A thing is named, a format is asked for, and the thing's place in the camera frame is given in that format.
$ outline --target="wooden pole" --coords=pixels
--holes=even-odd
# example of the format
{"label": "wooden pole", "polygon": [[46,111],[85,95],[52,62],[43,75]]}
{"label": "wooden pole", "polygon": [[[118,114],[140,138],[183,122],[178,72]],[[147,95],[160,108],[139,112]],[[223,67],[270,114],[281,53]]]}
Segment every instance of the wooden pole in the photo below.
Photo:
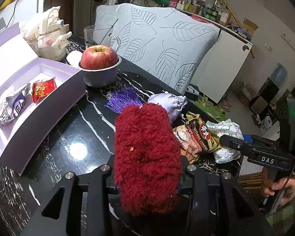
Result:
{"label": "wooden pole", "polygon": [[[234,18],[235,21],[237,22],[238,26],[239,26],[240,28],[242,28],[242,24],[241,24],[241,22],[240,22],[239,19],[236,17],[236,15],[235,15],[234,11],[231,9],[231,7],[228,5],[228,2],[227,2],[226,0],[221,0],[221,1],[222,1],[222,2],[228,7],[230,13],[232,14],[233,18]],[[252,48],[250,49],[250,53],[251,53],[251,55],[252,55],[252,58],[255,58],[255,56],[254,56],[254,52],[252,51]]]}

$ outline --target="bowl rim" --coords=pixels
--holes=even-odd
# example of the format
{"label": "bowl rim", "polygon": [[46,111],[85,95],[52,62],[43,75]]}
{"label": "bowl rim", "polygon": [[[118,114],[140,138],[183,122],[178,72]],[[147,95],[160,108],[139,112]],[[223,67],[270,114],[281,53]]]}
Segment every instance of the bowl rim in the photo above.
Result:
{"label": "bowl rim", "polygon": [[79,67],[80,70],[85,71],[85,72],[100,72],[100,71],[109,70],[109,69],[112,69],[112,68],[118,66],[121,63],[121,56],[119,56],[118,54],[117,54],[117,56],[118,56],[118,59],[119,59],[117,64],[115,64],[113,66],[110,66],[110,67],[106,67],[106,68],[102,68],[102,69],[84,69],[84,68],[80,67],[80,62],[81,61],[79,62],[78,67]]}

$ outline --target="apple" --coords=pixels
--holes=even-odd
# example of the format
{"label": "apple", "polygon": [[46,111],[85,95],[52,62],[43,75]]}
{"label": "apple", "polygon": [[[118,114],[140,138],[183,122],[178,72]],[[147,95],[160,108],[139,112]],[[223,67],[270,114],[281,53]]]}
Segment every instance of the apple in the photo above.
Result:
{"label": "apple", "polygon": [[95,45],[83,52],[80,67],[88,70],[103,69],[117,64],[118,61],[117,53],[112,48]]}

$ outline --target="red candy wrapper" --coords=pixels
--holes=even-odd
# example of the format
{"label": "red candy wrapper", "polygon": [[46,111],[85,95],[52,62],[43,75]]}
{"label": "red candy wrapper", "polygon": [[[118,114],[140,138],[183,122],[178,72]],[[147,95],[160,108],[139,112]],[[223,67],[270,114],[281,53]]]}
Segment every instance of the red candy wrapper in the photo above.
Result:
{"label": "red candy wrapper", "polygon": [[45,82],[35,82],[33,83],[33,102],[36,103],[39,98],[46,97],[51,93],[55,88],[57,88],[55,83],[55,78],[50,79]]}

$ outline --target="glass cup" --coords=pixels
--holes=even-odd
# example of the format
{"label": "glass cup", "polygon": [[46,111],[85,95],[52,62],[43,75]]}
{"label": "glass cup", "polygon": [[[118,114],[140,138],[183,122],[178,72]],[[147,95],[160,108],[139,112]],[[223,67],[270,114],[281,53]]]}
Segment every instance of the glass cup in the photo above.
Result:
{"label": "glass cup", "polygon": [[116,42],[112,48],[117,52],[120,46],[120,39],[118,36],[112,34],[112,30],[111,25],[94,25],[84,28],[85,48],[94,45],[110,47],[111,38],[114,37]]}

